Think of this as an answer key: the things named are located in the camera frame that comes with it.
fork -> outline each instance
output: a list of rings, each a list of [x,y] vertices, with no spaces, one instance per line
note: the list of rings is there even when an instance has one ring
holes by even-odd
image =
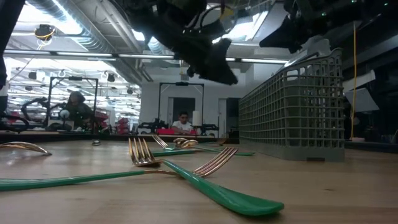
[[[189,141],[188,139],[185,138],[176,138],[173,140],[173,142],[176,144],[176,146],[180,146],[182,143]],[[223,146],[223,144],[226,142],[226,139],[218,139],[216,142],[204,142],[204,143],[197,143],[198,145],[206,145],[206,146]]]
[[[146,142],[144,142],[146,146],[145,151],[144,148],[140,148],[141,154],[135,152],[138,157],[138,160],[134,159],[131,156],[133,163],[136,166],[148,165],[149,162],[153,163],[153,165],[159,165],[162,161],[157,161],[153,157],[152,153],[147,147]],[[131,140],[129,139],[129,152],[134,154],[134,151],[138,148],[136,146],[135,150],[131,147]],[[216,172],[221,166],[223,166],[237,151],[234,148],[226,148],[217,156],[215,156],[212,160],[207,162],[206,164],[200,166],[199,168],[192,171],[195,175],[199,177],[207,177],[210,174]],[[2,190],[28,190],[28,189],[39,189],[44,187],[56,187],[56,186],[63,186],[63,185],[71,185],[71,184],[78,184],[83,182],[90,182],[95,180],[105,180],[105,179],[113,179],[113,178],[120,178],[120,177],[130,177],[134,175],[143,175],[143,174],[168,174],[168,175],[177,175],[174,171],[167,171],[167,170],[139,170],[139,171],[128,171],[128,172],[118,172],[112,174],[98,174],[98,175],[83,175],[83,176],[76,176],[76,177],[61,177],[61,178],[49,178],[49,179],[0,179],[0,191]]]
[[[159,136],[157,135],[152,135],[154,138],[155,142],[160,145],[164,150],[169,150],[169,151],[176,151],[180,149],[186,149],[186,148],[194,148],[192,151],[198,151],[198,152],[203,152],[203,151],[210,151],[210,152],[220,152],[219,149],[208,149],[204,147],[198,147],[195,146],[196,140],[187,140],[184,143],[182,143],[179,147],[174,147],[170,148],[169,145],[163,141]],[[236,156],[253,156],[255,152],[237,152],[235,153]]]
[[[145,139],[142,141],[138,138],[138,143],[135,138],[133,138],[134,147],[132,146],[131,139],[129,139],[129,153],[132,160],[132,163],[138,167],[147,167],[147,166],[159,166],[163,163],[163,160],[156,160],[152,155]],[[207,177],[210,174],[216,172],[221,166],[226,164],[236,153],[238,149],[233,147],[226,147],[222,150],[217,156],[212,158],[209,162],[202,165],[201,167],[192,171],[193,174],[198,175],[200,177]],[[145,170],[147,173],[156,173],[156,174],[169,174],[169,175],[178,175],[176,172],[166,171],[166,170]]]
[[[35,151],[35,152],[41,152],[46,156],[51,156],[52,153],[48,152],[47,150],[43,149],[42,147],[32,144],[29,142],[7,142],[0,144],[0,149],[5,149],[5,148],[15,148],[15,149],[25,149],[25,150],[30,150],[30,151]]]
[[[131,141],[129,141],[131,159],[134,164],[137,164],[138,166],[147,166],[149,164],[159,165],[160,163],[165,164],[166,166],[174,170],[178,175],[183,177],[185,180],[189,181],[196,189],[201,191],[203,194],[214,200],[216,203],[234,212],[248,216],[260,216],[276,213],[284,208],[284,204],[281,202],[275,202],[242,194],[240,192],[227,189],[225,187],[202,179],[199,175],[195,175],[195,173],[189,172],[170,161],[157,161],[155,160],[155,157],[151,156],[151,152],[144,139],[142,140],[142,142],[144,143],[144,146],[142,146],[140,139],[138,139],[139,144],[137,144],[137,141],[134,139],[133,149],[131,146]]]

green fork handle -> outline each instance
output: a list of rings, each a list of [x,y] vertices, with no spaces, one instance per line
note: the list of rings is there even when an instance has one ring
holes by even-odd
[[[113,179],[119,177],[130,177],[145,174],[144,170],[118,172],[113,174],[83,175],[76,177],[61,177],[49,179],[0,179],[0,190],[28,190],[44,187],[56,187],[83,182]]]
[[[284,204],[281,202],[253,197],[213,184],[170,161],[163,160],[163,164],[180,174],[196,189],[207,195],[216,203],[242,215],[270,215],[272,213],[279,212],[284,208]]]
[[[220,153],[222,151],[222,150],[219,150],[219,149],[209,149],[209,148],[198,147],[198,146],[192,146],[192,148],[194,148],[194,149],[202,149],[204,151],[217,152],[217,153]],[[180,151],[192,151],[192,152],[195,152],[195,150],[178,150],[176,147],[174,147],[174,148],[166,147],[166,148],[163,148],[163,150],[165,152],[180,152]],[[253,156],[254,154],[255,154],[255,152],[237,152],[237,153],[235,153],[235,156]],[[179,154],[169,154],[169,155],[165,155],[165,156],[172,156],[172,155],[179,155]]]
[[[192,154],[192,153],[195,153],[195,150],[159,151],[159,152],[152,152],[152,155],[154,155],[155,157],[159,157],[159,156],[174,156],[174,155]]]

gray plastic basket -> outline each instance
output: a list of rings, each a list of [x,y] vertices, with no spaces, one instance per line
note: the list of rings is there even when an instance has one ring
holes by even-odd
[[[241,144],[281,159],[343,161],[342,81],[340,49],[280,70],[239,101]]]

table surface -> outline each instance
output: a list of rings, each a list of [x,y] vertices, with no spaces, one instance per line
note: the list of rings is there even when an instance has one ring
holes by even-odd
[[[6,149],[0,177],[40,179],[141,170],[127,142],[40,144],[53,153]],[[156,150],[154,143],[150,148]],[[167,159],[195,169],[214,154]],[[173,176],[149,174],[37,190],[0,192],[2,224],[63,223],[398,223],[398,155],[346,151],[346,162],[283,161],[263,154],[233,157],[208,180],[285,203],[278,215],[248,218],[219,206]]]

person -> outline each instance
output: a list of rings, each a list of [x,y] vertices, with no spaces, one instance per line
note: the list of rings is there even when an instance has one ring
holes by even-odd
[[[88,124],[91,117],[94,116],[93,110],[84,101],[86,101],[86,98],[79,91],[73,91],[70,93],[68,103],[65,106],[65,110],[69,111],[69,118],[74,122],[75,128]]]
[[[192,124],[188,122],[188,112],[182,111],[178,115],[178,121],[174,121],[172,129],[176,134],[190,134]]]

